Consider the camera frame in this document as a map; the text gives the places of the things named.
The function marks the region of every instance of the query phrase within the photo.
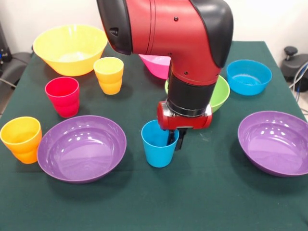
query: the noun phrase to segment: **table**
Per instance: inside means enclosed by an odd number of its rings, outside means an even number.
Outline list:
[[[57,181],[38,164],[23,165],[0,144],[1,231],[289,231],[308,228],[308,177],[277,178],[258,170],[237,141],[247,115],[278,110],[304,119],[264,42],[233,42],[227,63],[254,59],[273,79],[253,97],[231,92],[208,129],[190,130],[182,150],[163,169],[150,167],[140,130],[156,117],[164,81],[153,77],[137,55],[108,46],[103,56],[124,61],[123,88],[102,93],[93,72],[76,77],[81,87],[78,115],[117,122],[128,141],[122,162],[105,178],[85,185]],[[26,68],[0,127],[18,116],[33,116],[43,134],[63,121],[52,108],[45,84],[58,77],[36,55]]]

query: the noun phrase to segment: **purple bowl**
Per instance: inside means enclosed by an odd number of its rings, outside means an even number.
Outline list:
[[[114,169],[125,150],[126,136],[118,124],[100,116],[77,116],[44,135],[38,164],[58,180],[89,183]]]
[[[283,112],[263,111],[246,117],[238,139],[250,161],[278,177],[308,173],[308,124]]]

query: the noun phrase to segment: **red cup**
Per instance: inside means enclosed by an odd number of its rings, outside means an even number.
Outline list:
[[[71,77],[55,78],[45,87],[54,109],[63,118],[70,118],[78,113],[79,91],[78,81]]]

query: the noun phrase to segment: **yellow cup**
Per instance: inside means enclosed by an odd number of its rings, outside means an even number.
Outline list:
[[[0,139],[22,163],[37,162],[37,150],[42,140],[42,129],[37,119],[24,116],[9,121],[0,130]]]
[[[122,86],[124,63],[115,57],[105,57],[94,63],[94,71],[103,92],[118,94]]]

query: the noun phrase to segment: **cup rim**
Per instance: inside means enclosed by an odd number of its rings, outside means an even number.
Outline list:
[[[103,60],[103,61],[104,61],[104,60],[108,60],[108,59],[116,59],[117,61],[120,61],[120,63],[121,63],[121,68],[118,68],[118,69],[117,69],[116,71],[114,71],[114,72],[108,72],[108,73],[104,73],[104,72],[98,71],[97,68],[95,67],[95,66],[98,64],[98,62],[100,62],[100,61],[102,61],[102,60]],[[102,74],[102,75],[106,75],[106,74],[112,75],[112,74],[115,74],[115,73],[121,71],[123,68],[124,68],[124,62],[123,62],[121,59],[119,59],[119,58],[117,58],[117,57],[113,57],[113,56],[108,56],[108,57],[100,58],[100,59],[96,60],[95,63],[94,63],[94,65],[93,65],[94,71],[97,72],[97,73],[99,73],[99,74]]]
[[[145,138],[143,137],[143,129],[144,129],[148,124],[153,123],[154,121],[157,121],[157,122],[158,122],[157,119],[151,120],[151,121],[147,122],[145,125],[143,125],[143,127],[142,127],[142,129],[141,129],[141,137],[142,137],[142,140],[143,140],[144,142],[146,142],[148,145],[150,145],[151,147],[154,147],[154,148],[167,148],[167,147],[172,146],[174,143],[178,142],[179,136],[175,139],[175,141],[174,141],[173,143],[171,143],[171,144],[169,144],[169,145],[166,145],[166,146],[164,146],[164,147],[155,146],[155,145],[152,145],[152,144],[150,144],[149,142],[147,142],[147,141],[145,140]]]
[[[32,136],[30,139],[26,140],[26,141],[23,141],[23,142],[20,142],[20,143],[10,143],[10,142],[7,142],[5,141],[3,138],[2,138],[2,132],[3,132],[3,129],[8,126],[10,123],[12,123],[13,121],[15,120],[18,120],[18,119],[23,119],[23,118],[29,118],[29,119],[33,119],[34,121],[36,121],[39,125],[38,125],[38,131],[35,133],[34,136]],[[21,116],[21,117],[17,117],[15,119],[11,119],[10,121],[8,121],[0,130],[0,139],[2,140],[3,143],[5,144],[8,144],[8,145],[11,145],[11,146],[17,146],[17,145],[20,145],[20,144],[24,144],[24,143],[28,143],[29,141],[33,140],[35,137],[37,137],[37,135],[39,134],[39,132],[41,131],[41,125],[40,125],[40,122],[39,120],[37,120],[36,118],[34,117],[31,117],[31,116]]]
[[[59,79],[61,79],[61,78],[69,78],[69,79],[74,80],[74,81],[77,83],[77,88],[75,89],[75,91],[73,91],[72,93],[70,93],[70,94],[68,94],[68,95],[64,95],[64,96],[55,96],[55,95],[49,94],[49,93],[47,92],[47,86],[48,86],[51,82],[56,81],[56,80],[59,80]],[[46,92],[46,94],[47,94],[48,96],[50,96],[50,97],[53,97],[53,98],[64,98],[64,97],[70,96],[70,95],[72,95],[72,94],[75,94],[76,91],[78,91],[78,89],[79,89],[79,82],[78,82],[76,79],[74,79],[74,78],[72,78],[72,77],[67,77],[67,76],[62,76],[62,77],[54,78],[54,79],[50,80],[50,81],[45,85],[45,92]]]

